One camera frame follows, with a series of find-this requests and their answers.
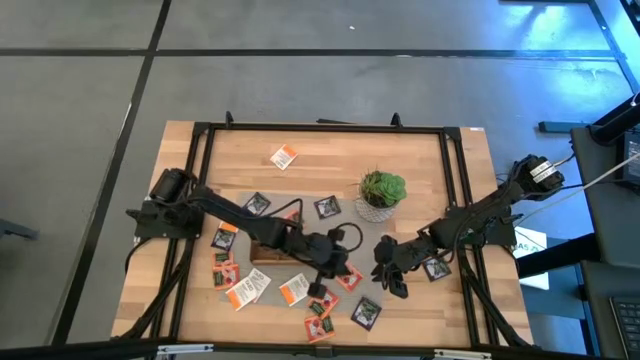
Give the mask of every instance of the white cable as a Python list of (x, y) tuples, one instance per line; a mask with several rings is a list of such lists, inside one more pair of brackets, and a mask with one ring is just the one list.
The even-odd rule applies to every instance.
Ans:
[(633, 99), (631, 99), (631, 106), (636, 106), (636, 105), (638, 105), (638, 103), (636, 102), (636, 98), (638, 97), (638, 95), (640, 95), (640, 91), (638, 91), (638, 92), (633, 96)]
[(541, 208), (539, 208), (539, 209), (535, 210), (534, 212), (532, 212), (532, 213), (530, 213), (529, 215), (527, 215), (527, 216), (525, 216), (524, 218), (522, 218), (522, 220), (520, 220), (520, 222), (518, 222), (515, 226), (520, 226), (520, 225), (521, 225), (525, 220), (527, 220), (528, 218), (532, 217), (533, 215), (535, 215), (535, 214), (537, 214), (537, 213), (541, 212), (542, 210), (546, 210), (546, 209), (548, 209), (548, 208), (550, 208), (550, 207), (552, 207), (552, 206), (554, 206), (554, 205), (558, 205), (559, 203), (561, 203), (561, 202), (563, 202), (563, 201), (567, 200), (568, 198), (570, 198), (570, 197), (572, 197), (572, 196), (575, 196), (575, 195), (577, 195), (577, 194), (579, 194), (579, 193), (581, 193), (581, 192), (583, 192), (583, 191), (587, 190), (587, 189), (588, 189), (588, 188), (590, 188), (592, 185), (596, 184), (598, 181), (600, 181), (600, 180), (604, 179), (605, 177), (609, 176), (609, 175), (610, 175), (611, 173), (613, 173), (614, 171), (616, 171), (616, 170), (618, 170), (619, 168), (621, 168), (621, 167), (623, 167), (623, 166), (627, 165), (629, 162), (631, 162), (631, 161), (633, 161), (633, 160), (635, 160), (635, 159), (637, 159), (637, 158), (639, 158), (639, 157), (640, 157), (640, 152), (639, 152), (639, 153), (637, 153), (637, 154), (635, 154), (635, 155), (633, 155), (632, 157), (628, 158), (627, 160), (625, 160), (625, 161), (621, 162), (620, 164), (618, 164), (618, 165), (614, 166), (614, 167), (613, 167), (613, 168), (611, 168), (609, 171), (607, 171), (607, 172), (605, 172), (604, 174), (600, 175), (599, 177), (595, 178), (593, 181), (591, 181), (590, 183), (588, 183), (588, 184), (584, 185), (584, 186), (583, 186), (583, 187), (581, 187), (580, 189), (578, 189), (578, 190), (576, 190), (576, 191), (572, 192), (571, 194), (569, 194), (569, 195), (567, 195), (567, 196), (565, 196), (565, 197), (562, 197), (562, 198), (558, 199), (557, 201), (554, 201), (554, 202), (552, 202), (552, 203), (550, 203), (550, 204), (547, 204), (547, 205), (545, 205), (545, 206), (543, 206), (543, 207), (541, 207)]
[(575, 153), (571, 154), (568, 158), (564, 159), (564, 160), (560, 160), (557, 163), (553, 164), (553, 166), (558, 167), (566, 162), (568, 162), (569, 160), (573, 159), (576, 156)]

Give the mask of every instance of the playing card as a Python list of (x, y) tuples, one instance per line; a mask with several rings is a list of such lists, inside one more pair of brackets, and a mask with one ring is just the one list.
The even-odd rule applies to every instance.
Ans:
[(316, 207), (316, 211), (318, 212), (320, 219), (326, 219), (330, 216), (338, 215), (342, 211), (340, 210), (340, 204), (338, 204), (338, 199), (335, 195), (318, 200), (314, 202), (313, 205)]
[(342, 285), (348, 292), (351, 292), (353, 291), (353, 289), (356, 288), (356, 286), (360, 283), (360, 281), (364, 277), (362, 276), (360, 271), (358, 271), (358, 269), (356, 269), (350, 263), (347, 262), (345, 265), (347, 266), (347, 269), (349, 269), (349, 271), (351, 272), (351, 275), (336, 276), (336, 281), (340, 285)]
[(213, 269), (233, 265), (233, 253), (223, 252), (213, 254)]
[(229, 251), (231, 250), (231, 245), (233, 245), (233, 240), (235, 240), (237, 233), (237, 227), (221, 221), (218, 231), (216, 231), (216, 234), (213, 236), (211, 246)]
[(429, 258), (422, 263), (429, 281), (436, 281), (451, 274), (449, 265), (440, 258)]
[(238, 265), (215, 268), (213, 270), (213, 288), (216, 290), (228, 289), (240, 280)]
[(287, 144), (284, 144), (280, 149), (278, 149), (278, 151), (276, 151), (275, 154), (273, 154), (273, 156), (271, 156), (271, 162), (276, 164), (280, 170), (284, 170), (297, 156), (298, 153), (293, 151), (293, 149)]
[(261, 215), (271, 205), (271, 201), (260, 193), (255, 193), (242, 207), (249, 210), (253, 215)]
[(371, 331), (381, 311), (382, 308), (378, 304), (366, 297), (362, 297), (351, 315), (351, 320), (355, 321), (367, 331)]
[(271, 282), (271, 278), (263, 274), (260, 270), (256, 268), (251, 269), (251, 272), (247, 277), (251, 279), (251, 282), (253, 283), (253, 286), (256, 288), (256, 292), (257, 292), (256, 298), (253, 299), (253, 302), (258, 302), (258, 298), (260, 298), (260, 295), (262, 295), (264, 290), (267, 288), (267, 286)]
[(306, 318), (304, 319), (304, 327), (307, 330), (309, 344), (328, 339), (336, 334), (331, 317), (328, 316), (324, 319), (320, 319), (317, 316)]
[(307, 306), (318, 317), (320, 317), (320, 319), (324, 319), (329, 315), (329, 312), (331, 312), (331, 309), (333, 309), (336, 306), (338, 301), (340, 301), (340, 298), (336, 294), (327, 290), (326, 294), (324, 295), (324, 298), (322, 299), (311, 298)]
[(280, 285), (280, 292), (289, 306), (304, 299), (307, 296), (307, 290), (309, 290), (309, 282), (302, 273)]
[(251, 282), (249, 277), (242, 279), (239, 283), (234, 285), (231, 289), (227, 290), (225, 293), (227, 297), (229, 297), (229, 301), (231, 301), (231, 306), (238, 311), (242, 309), (245, 305), (251, 302), (251, 300), (256, 298), (258, 292), (256, 291), (255, 286)]

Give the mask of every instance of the wooden tabletop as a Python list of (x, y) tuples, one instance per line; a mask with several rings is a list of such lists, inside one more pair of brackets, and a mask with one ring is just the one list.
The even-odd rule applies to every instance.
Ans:
[[(184, 167), (192, 128), (193, 122), (167, 123), (151, 185), (163, 169)], [(461, 130), (472, 194), (478, 200), (496, 189), (489, 147), (482, 129)], [(269, 158), (285, 143), (299, 155), (281, 171)], [(203, 148), (204, 137), (194, 169), (200, 169)], [(453, 143), (449, 144), (449, 151), (456, 194), (462, 203)], [(395, 173), (406, 180), (408, 197), (400, 203), (393, 218), (386, 221), (387, 233), (398, 241), (414, 239), (417, 229), (443, 216), (448, 200), (436, 135), (217, 130), (207, 185), (231, 200), (247, 191), (354, 199), (352, 184), (371, 169)], [(202, 238), (196, 242), (179, 340), (308, 343), (303, 319), (311, 315), (309, 310), (258, 303), (236, 312), (230, 303), (218, 299), (219, 294), (213, 288), (210, 247), (218, 223), (218, 219), (206, 216)], [(128, 330), (156, 295), (167, 243), (163, 239), (151, 240), (131, 259), (113, 335)], [(497, 246), (486, 246), (484, 258), (494, 302), (518, 334), (532, 341), (513, 259)], [(380, 304), (383, 311), (370, 332), (351, 321), (350, 313), (332, 313), (336, 336), (326, 343), (470, 346), (457, 264), (451, 264), (451, 269), (452, 275), (433, 283), (424, 271), (407, 274), (409, 297), (400, 299), (385, 293)], [(477, 299), (475, 302), (480, 337), (487, 342), (482, 307)], [(168, 333), (172, 308), (170, 298), (161, 334)]]

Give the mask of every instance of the white card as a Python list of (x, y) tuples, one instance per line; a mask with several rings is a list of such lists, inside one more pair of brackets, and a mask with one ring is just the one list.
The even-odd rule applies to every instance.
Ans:
[(258, 293), (256, 295), (256, 298), (253, 299), (253, 302), (258, 302), (260, 295), (262, 295), (264, 290), (267, 288), (267, 286), (271, 282), (271, 278), (263, 274), (260, 270), (256, 268), (253, 268), (249, 273), (249, 276), (247, 277), (251, 279), (251, 283), (253, 283), (253, 286), (256, 288), (256, 291)]
[(289, 164), (291, 164), (296, 156), (298, 156), (298, 153), (293, 151), (289, 145), (284, 144), (278, 151), (276, 151), (275, 154), (273, 154), (273, 156), (271, 156), (271, 162), (276, 164), (280, 170), (284, 170), (289, 166)]
[(307, 297), (307, 290), (309, 290), (309, 282), (302, 273), (280, 285), (280, 292), (289, 306)]
[(253, 286), (251, 279), (246, 277), (235, 284), (231, 289), (225, 292), (231, 301), (231, 306), (235, 311), (242, 309), (245, 305), (255, 299), (258, 295), (256, 287)]

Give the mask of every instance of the label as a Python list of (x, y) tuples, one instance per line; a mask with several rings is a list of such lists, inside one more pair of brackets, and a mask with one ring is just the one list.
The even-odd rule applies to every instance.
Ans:
[(545, 170), (545, 171), (541, 172), (540, 174), (538, 174), (537, 176), (535, 176), (535, 177), (533, 178), (533, 181), (537, 184), (537, 183), (539, 183), (540, 181), (542, 181), (542, 180), (544, 180), (544, 179), (548, 178), (551, 174), (553, 174), (553, 173), (554, 173), (554, 172), (556, 172), (556, 171), (558, 171), (558, 170), (556, 169), (556, 167), (555, 167), (555, 166), (551, 166), (551, 167), (550, 167), (550, 168), (548, 168), (547, 170)]
[(240, 280), (240, 282), (235, 284), (231, 289), (227, 290), (225, 294), (229, 297), (229, 301), (231, 301), (233, 309), (238, 311), (250, 303), (251, 300), (255, 299), (258, 292), (256, 291), (255, 286), (253, 286), (251, 279), (246, 277)]
[(280, 170), (284, 170), (289, 166), (289, 164), (291, 164), (296, 156), (298, 156), (298, 153), (293, 151), (293, 149), (287, 144), (284, 144), (278, 151), (276, 151), (275, 154), (273, 154), (271, 162), (276, 164)]
[(309, 290), (309, 282), (302, 273), (280, 285), (280, 292), (289, 306), (307, 297), (307, 290)]
[(251, 279), (251, 283), (256, 288), (256, 292), (257, 292), (256, 298), (253, 299), (253, 302), (258, 302), (260, 295), (262, 295), (264, 290), (267, 288), (267, 286), (271, 282), (271, 278), (263, 274), (260, 270), (256, 268), (253, 268), (249, 273), (249, 276), (247, 277)]
[(234, 232), (234, 233), (238, 232), (238, 228), (237, 227), (235, 227), (235, 226), (233, 226), (231, 224), (227, 224), (224, 221), (220, 221), (220, 226), (218, 226), (218, 229), (227, 230), (227, 231), (231, 231), (231, 232)]
[(541, 172), (547, 170), (547, 168), (551, 166), (551, 163), (549, 161), (545, 161), (542, 164), (538, 165), (535, 167), (535, 169), (531, 170), (529, 172), (529, 174), (531, 174), (531, 176), (536, 177), (538, 176), (538, 174), (540, 174)]

